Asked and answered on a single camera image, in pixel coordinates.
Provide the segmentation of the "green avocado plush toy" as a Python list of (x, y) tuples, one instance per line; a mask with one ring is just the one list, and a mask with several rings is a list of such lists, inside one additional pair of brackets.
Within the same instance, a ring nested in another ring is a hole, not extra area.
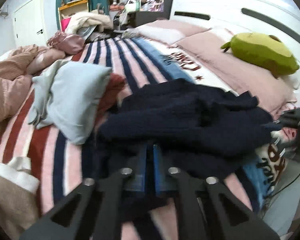
[(270, 71), (275, 78), (292, 75), (300, 68), (293, 53), (273, 35), (239, 33), (221, 49), (231, 50), (236, 58)]

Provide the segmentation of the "cream clothes pile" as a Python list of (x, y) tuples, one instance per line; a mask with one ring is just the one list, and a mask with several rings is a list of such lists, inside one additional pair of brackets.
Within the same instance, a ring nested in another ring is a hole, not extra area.
[(96, 12), (78, 12), (70, 17), (70, 21), (65, 29), (66, 34), (76, 34), (87, 38), (96, 28), (99, 33), (105, 29), (112, 30), (113, 20), (108, 15)]

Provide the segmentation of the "white door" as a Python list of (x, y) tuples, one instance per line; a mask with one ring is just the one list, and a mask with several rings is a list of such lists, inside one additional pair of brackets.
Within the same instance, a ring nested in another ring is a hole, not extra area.
[(19, 7), (13, 14), (13, 29), (17, 47), (46, 45), (42, 0), (29, 0)]

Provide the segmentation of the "pink crumpled duvet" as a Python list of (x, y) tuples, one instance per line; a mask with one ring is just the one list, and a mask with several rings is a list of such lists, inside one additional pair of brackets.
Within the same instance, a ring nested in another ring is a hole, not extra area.
[(26, 99), (33, 74), (64, 58), (61, 50), (35, 44), (18, 47), (0, 57), (0, 129)]

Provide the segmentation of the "yellow wooden shelf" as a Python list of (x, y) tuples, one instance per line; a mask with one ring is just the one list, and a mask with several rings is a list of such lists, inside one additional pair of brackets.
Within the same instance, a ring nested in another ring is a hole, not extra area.
[(89, 11), (89, 0), (77, 0), (65, 4), (58, 8), (58, 21), (61, 23), (61, 20), (69, 18), (71, 15), (78, 12), (88, 12)]

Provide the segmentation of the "pink pillow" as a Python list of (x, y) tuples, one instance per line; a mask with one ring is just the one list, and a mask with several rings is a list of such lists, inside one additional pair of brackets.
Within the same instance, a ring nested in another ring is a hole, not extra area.
[(173, 45), (186, 37), (211, 30), (176, 20), (156, 20), (134, 29), (138, 34), (164, 44)]
[(282, 78), (276, 79), (270, 71), (234, 57), (230, 50), (221, 50), (221, 46), (232, 37), (233, 33), (228, 29), (212, 28), (180, 40), (177, 46), (238, 94), (249, 91), (256, 96), (259, 106), (272, 115), (277, 114), (288, 103), (296, 103), (292, 87)]

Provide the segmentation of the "navy knit sweater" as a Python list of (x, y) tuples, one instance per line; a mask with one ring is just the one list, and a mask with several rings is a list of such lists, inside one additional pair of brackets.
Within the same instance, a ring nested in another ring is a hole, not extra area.
[(235, 95), (184, 79), (146, 85), (89, 137), (82, 148), (82, 174), (105, 178), (142, 146), (156, 144), (188, 174), (223, 180), (270, 143), (275, 128), (249, 92)]

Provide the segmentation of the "light blue garment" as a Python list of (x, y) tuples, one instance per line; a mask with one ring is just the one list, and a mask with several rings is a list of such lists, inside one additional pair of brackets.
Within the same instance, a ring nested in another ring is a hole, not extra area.
[(28, 123), (36, 129), (55, 125), (71, 143), (84, 144), (111, 72), (98, 64), (57, 60), (32, 79), (34, 101)]

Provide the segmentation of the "white bed headboard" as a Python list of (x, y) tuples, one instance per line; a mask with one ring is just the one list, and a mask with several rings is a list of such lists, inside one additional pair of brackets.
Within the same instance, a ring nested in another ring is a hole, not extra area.
[[(300, 67), (300, 10), (283, 0), (173, 0), (170, 18), (234, 34), (274, 35), (293, 53)], [(287, 77), (300, 88), (300, 68)]]

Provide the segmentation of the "striped bed blanket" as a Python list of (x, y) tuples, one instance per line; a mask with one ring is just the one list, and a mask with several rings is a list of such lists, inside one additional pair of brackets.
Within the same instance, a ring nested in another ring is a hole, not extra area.
[(291, 90), (201, 33), (0, 62), (0, 239), (278, 239), (248, 167)]

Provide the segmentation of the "tan fleece garment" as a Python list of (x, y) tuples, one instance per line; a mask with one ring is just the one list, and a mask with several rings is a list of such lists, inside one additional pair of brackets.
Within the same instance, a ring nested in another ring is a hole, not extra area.
[(7, 164), (0, 163), (0, 226), (10, 239), (19, 239), (39, 218), (39, 184), (31, 173), (30, 158), (14, 157)]

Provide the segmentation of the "pink satin bag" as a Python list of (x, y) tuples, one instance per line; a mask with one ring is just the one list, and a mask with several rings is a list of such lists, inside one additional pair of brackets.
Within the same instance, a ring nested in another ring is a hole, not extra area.
[(85, 40), (79, 35), (67, 34), (58, 30), (47, 40), (46, 45), (61, 50), (68, 55), (76, 55), (83, 50)]

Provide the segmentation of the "dark tall bookshelf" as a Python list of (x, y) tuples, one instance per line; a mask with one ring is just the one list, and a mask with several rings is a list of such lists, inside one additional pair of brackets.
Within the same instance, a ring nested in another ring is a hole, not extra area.
[(128, 25), (135, 28), (157, 19), (169, 19), (173, 0), (128, 0)]

